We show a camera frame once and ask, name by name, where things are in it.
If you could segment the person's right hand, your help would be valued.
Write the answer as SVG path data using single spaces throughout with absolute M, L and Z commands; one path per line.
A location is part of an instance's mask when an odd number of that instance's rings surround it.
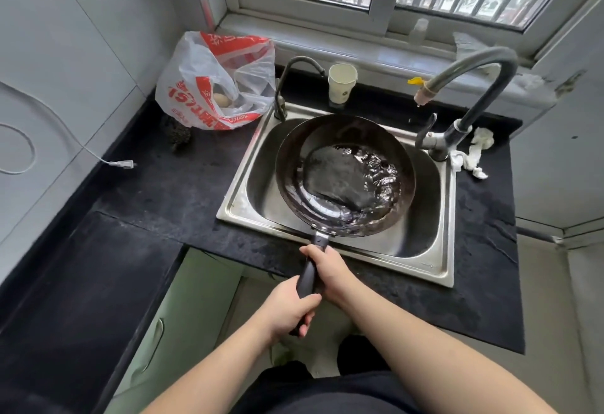
M 314 262 L 316 275 L 323 284 L 322 291 L 327 299 L 343 308 L 350 296 L 361 283 L 352 273 L 340 253 L 330 247 L 330 257 L 326 262 Z

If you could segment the person's left hand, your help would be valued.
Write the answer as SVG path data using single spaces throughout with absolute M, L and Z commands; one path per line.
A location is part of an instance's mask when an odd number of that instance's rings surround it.
M 297 292 L 299 276 L 280 282 L 254 314 L 254 323 L 258 324 L 269 336 L 271 344 L 283 336 L 293 333 L 304 338 L 309 332 L 310 323 L 315 315 L 313 311 L 297 311 Z

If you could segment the black wok with handle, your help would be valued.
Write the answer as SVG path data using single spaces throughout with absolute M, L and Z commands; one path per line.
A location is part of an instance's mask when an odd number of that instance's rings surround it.
M 396 137 L 368 119 L 327 114 L 287 134 L 276 183 L 291 211 L 325 251 L 332 237 L 358 238 L 398 223 L 412 204 L 416 173 Z

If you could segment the person's left forearm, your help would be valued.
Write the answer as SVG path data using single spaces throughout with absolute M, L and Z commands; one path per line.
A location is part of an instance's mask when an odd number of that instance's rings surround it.
M 293 327 L 253 315 L 141 414 L 226 414 L 256 360 Z

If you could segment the person's right forearm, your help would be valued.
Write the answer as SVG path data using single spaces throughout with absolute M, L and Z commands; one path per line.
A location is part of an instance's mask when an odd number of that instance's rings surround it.
M 509 371 L 358 279 L 338 304 L 429 414 L 557 414 Z

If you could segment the person's black trousers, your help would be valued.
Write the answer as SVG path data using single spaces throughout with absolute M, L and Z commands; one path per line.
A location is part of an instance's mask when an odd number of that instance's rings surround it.
M 423 414 L 366 336 L 345 337 L 336 363 L 325 378 L 298 360 L 266 369 L 229 414 Z

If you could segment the pale green cabinet door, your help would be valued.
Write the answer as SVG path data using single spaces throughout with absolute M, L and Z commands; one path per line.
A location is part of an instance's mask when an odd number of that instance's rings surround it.
M 104 414 L 139 414 L 213 350 L 243 271 L 238 262 L 188 250 Z M 137 375 L 159 317 L 164 336 Z

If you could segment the small dark curved faucet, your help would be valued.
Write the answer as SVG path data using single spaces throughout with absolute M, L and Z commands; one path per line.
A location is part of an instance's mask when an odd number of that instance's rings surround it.
M 314 67 L 321 79 L 327 78 L 326 70 L 315 59 L 308 56 L 295 56 L 290 59 L 282 71 L 274 95 L 274 117 L 281 122 L 285 121 L 288 115 L 285 99 L 282 97 L 281 92 L 291 67 L 293 64 L 297 64 L 299 62 L 306 63 Z

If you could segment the tall grey curved faucet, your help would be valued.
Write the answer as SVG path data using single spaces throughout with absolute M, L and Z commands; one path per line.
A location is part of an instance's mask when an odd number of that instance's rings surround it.
M 472 124 L 480 118 L 512 81 L 517 74 L 519 65 L 517 52 L 503 46 L 488 47 L 456 60 L 427 82 L 419 82 L 420 88 L 413 99 L 418 106 L 424 106 L 457 77 L 489 64 L 500 65 L 498 75 L 461 119 L 455 120 L 445 132 L 438 133 L 432 131 L 432 127 L 437 121 L 437 114 L 433 113 L 428 119 L 427 125 L 416 135 L 416 148 L 428 151 L 434 161 L 445 161 L 449 157 L 449 154 L 472 131 Z

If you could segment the white paper cup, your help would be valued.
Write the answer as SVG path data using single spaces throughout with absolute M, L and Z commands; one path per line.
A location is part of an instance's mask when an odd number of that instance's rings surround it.
M 328 71 L 328 99 L 330 105 L 345 105 L 358 79 L 358 70 L 354 65 L 338 63 Z

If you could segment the dark scouring pad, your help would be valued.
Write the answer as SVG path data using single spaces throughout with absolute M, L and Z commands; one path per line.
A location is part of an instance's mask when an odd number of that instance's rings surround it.
M 176 152 L 179 148 L 186 146 L 192 137 L 192 128 L 187 127 L 173 118 L 166 118 L 164 131 L 171 145 L 171 150 Z

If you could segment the crumpled white rag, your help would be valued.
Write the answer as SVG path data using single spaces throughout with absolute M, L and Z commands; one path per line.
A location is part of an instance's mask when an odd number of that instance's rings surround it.
M 483 150 L 490 149 L 494 145 L 494 134 L 487 128 L 477 128 L 473 132 L 473 138 L 468 153 L 453 150 L 449 153 L 449 161 L 452 170 L 457 173 L 462 169 L 470 172 L 476 179 L 485 180 L 489 176 L 479 166 Z

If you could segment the white and red plastic bag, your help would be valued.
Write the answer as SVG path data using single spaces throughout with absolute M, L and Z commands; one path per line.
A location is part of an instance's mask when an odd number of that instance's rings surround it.
M 155 100 L 190 128 L 240 128 L 260 119 L 274 102 L 275 58 L 274 44 L 266 37 L 188 31 L 158 78 Z M 216 92 L 232 105 L 218 107 Z

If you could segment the grey pipe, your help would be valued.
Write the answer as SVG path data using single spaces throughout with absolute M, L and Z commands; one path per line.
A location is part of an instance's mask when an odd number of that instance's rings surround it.
M 537 230 L 533 230 L 530 228 L 525 228 L 521 226 L 516 226 L 517 234 L 526 236 L 528 238 L 532 238 L 542 242 L 553 243 L 559 246 L 563 246 L 563 238 L 559 236 L 549 235 L 543 232 L 539 232 Z

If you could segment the small clear plastic bottle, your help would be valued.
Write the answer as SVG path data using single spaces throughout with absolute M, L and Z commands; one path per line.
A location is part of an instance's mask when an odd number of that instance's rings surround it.
M 429 20 L 426 18 L 419 18 L 415 23 L 414 27 L 408 34 L 408 43 L 410 45 L 424 47 L 427 46 L 426 36 L 429 26 Z

